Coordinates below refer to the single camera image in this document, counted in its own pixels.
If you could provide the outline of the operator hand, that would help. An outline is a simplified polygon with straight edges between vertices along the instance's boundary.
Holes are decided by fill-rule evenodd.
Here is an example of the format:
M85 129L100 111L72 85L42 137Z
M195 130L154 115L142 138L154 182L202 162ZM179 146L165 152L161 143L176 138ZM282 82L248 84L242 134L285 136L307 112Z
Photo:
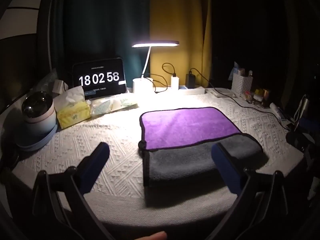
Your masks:
M136 240L167 240L167 233L165 231L161 231L150 236L138 238Z

